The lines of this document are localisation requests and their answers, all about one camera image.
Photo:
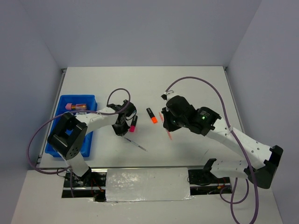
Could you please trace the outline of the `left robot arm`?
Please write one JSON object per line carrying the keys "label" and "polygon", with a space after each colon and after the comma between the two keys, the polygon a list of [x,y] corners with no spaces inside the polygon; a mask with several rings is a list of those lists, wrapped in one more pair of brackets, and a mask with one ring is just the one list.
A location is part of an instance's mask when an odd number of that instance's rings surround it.
{"label": "left robot arm", "polygon": [[114,133],[122,137],[129,130],[127,119],[134,113],[136,107],[127,100],[122,105],[109,104],[94,113],[72,115],[67,112],[53,128],[47,142],[72,169],[75,181],[80,186],[86,186],[91,182],[92,170],[80,153],[85,136],[102,127],[111,126]]}

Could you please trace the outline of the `silver taped plate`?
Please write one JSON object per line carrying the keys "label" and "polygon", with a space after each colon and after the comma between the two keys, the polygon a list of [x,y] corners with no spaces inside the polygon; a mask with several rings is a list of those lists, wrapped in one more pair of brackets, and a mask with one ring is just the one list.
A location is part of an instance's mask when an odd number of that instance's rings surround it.
{"label": "silver taped plate", "polygon": [[106,201],[183,201],[192,198],[187,168],[109,169]]}

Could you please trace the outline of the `orange-capped black highlighter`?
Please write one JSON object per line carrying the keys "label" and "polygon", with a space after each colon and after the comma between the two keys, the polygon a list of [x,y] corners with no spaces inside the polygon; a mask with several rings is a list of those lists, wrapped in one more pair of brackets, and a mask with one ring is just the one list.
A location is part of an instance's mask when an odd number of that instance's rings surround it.
{"label": "orange-capped black highlighter", "polygon": [[153,111],[150,108],[146,109],[151,121],[153,122],[153,124],[156,124],[158,122],[156,116],[154,115]]}

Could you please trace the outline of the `orange clear pen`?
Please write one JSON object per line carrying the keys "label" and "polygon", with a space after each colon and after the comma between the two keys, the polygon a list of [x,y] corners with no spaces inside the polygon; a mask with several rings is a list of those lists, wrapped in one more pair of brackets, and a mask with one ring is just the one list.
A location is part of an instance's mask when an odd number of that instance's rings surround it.
{"label": "orange clear pen", "polygon": [[[163,117],[163,115],[162,115],[162,113],[161,112],[159,112],[159,117],[160,117],[160,120],[161,120],[161,122],[162,122],[162,124],[164,124],[164,117]],[[171,136],[171,133],[166,129],[166,128],[164,128],[165,130],[166,130],[166,132],[167,132],[167,134],[168,134],[168,137],[169,137],[169,139],[170,140],[172,140],[172,136]]]}

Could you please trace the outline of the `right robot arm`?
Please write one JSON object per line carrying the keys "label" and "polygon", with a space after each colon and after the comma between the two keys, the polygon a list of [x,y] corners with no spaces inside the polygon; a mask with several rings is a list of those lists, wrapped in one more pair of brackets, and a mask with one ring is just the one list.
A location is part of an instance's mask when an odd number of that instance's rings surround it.
{"label": "right robot arm", "polygon": [[212,109],[195,109],[184,97],[176,93],[164,93],[161,97],[166,101],[162,114],[163,127],[168,132],[187,128],[192,133],[221,143],[244,158],[235,162],[209,159],[203,171],[203,177],[207,182],[232,177],[247,179],[262,189],[270,188],[283,154],[280,146],[270,147],[254,140],[242,131],[229,127],[224,118]]}

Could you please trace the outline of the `blue plastic bin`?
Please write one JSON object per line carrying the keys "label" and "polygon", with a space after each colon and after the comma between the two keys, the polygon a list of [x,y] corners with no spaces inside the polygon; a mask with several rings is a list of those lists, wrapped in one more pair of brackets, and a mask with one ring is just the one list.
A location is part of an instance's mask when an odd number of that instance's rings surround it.
{"label": "blue plastic bin", "polygon": [[[65,109],[67,103],[87,104],[87,110],[68,111]],[[86,112],[85,115],[88,115],[90,111],[96,110],[94,95],[62,95],[47,139],[45,153],[66,159],[71,159],[78,153],[83,157],[89,157],[93,133],[87,131],[87,124],[79,121],[75,114]]]}

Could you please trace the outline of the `grey clear pen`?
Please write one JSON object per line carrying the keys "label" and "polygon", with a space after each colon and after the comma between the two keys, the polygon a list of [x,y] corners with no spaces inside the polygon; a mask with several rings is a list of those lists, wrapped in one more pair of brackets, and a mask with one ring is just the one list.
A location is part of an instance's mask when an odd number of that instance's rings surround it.
{"label": "grey clear pen", "polygon": [[147,152],[148,150],[144,147],[142,147],[141,145],[139,145],[138,143],[126,138],[126,137],[123,137],[125,140],[127,140],[128,142],[130,142],[131,144],[135,145],[136,147],[142,149],[143,151]]}

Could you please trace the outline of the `pink-capped black highlighter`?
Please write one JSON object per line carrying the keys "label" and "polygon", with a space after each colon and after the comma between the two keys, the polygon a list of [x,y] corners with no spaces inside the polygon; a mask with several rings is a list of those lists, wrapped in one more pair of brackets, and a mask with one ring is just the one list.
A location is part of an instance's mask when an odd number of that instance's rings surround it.
{"label": "pink-capped black highlighter", "polygon": [[129,131],[132,132],[132,133],[135,131],[135,127],[136,127],[136,124],[137,124],[137,120],[138,120],[138,116],[135,115],[135,116],[132,118],[132,122],[131,122],[131,125],[130,125],[130,128],[129,128]]}

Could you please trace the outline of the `blue white round jar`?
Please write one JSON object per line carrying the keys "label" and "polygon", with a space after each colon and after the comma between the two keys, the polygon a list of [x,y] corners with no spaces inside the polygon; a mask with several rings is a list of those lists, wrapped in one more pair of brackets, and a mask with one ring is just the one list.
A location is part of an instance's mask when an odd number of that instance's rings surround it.
{"label": "blue white round jar", "polygon": [[85,114],[87,114],[86,112],[77,112],[76,114],[75,114],[75,116],[78,116],[78,115],[85,115]]}

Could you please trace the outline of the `pink pen bundle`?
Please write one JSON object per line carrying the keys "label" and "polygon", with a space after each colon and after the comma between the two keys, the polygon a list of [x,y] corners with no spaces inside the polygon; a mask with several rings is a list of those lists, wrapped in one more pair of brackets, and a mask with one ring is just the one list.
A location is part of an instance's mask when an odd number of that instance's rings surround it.
{"label": "pink pen bundle", "polygon": [[67,103],[65,109],[68,111],[87,110],[87,104],[72,104]]}

